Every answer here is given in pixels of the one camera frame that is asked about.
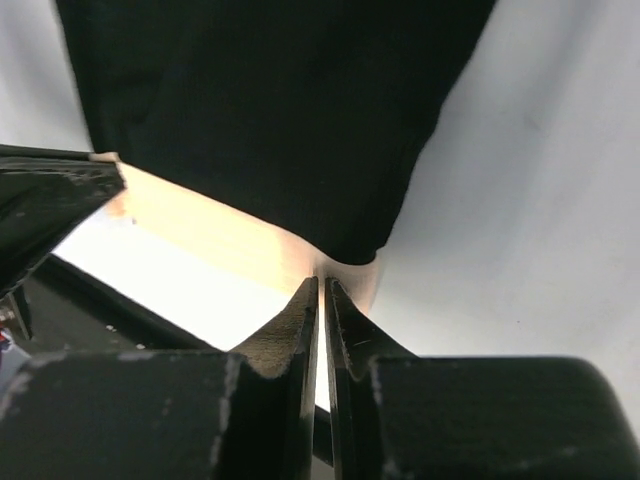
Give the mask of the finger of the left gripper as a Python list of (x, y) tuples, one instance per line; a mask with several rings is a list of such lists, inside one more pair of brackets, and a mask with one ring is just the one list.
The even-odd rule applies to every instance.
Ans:
[(88, 152), (1, 147), (1, 293), (8, 295), (80, 223), (125, 188)]

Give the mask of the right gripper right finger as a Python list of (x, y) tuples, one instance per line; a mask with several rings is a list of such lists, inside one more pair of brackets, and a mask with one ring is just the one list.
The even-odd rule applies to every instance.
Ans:
[(339, 479), (635, 479), (639, 445), (605, 377), (572, 357), (413, 354), (325, 284)]

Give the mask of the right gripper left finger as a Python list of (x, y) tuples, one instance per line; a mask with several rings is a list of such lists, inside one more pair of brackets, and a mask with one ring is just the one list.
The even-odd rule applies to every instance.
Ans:
[(318, 281), (228, 352), (48, 353), (1, 398), (5, 479), (307, 479)]

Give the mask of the black underwear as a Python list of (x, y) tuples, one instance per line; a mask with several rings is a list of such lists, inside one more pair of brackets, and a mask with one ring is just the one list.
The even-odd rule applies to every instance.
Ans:
[(490, 1), (60, 1), (93, 148), (137, 222), (368, 310), (379, 250)]

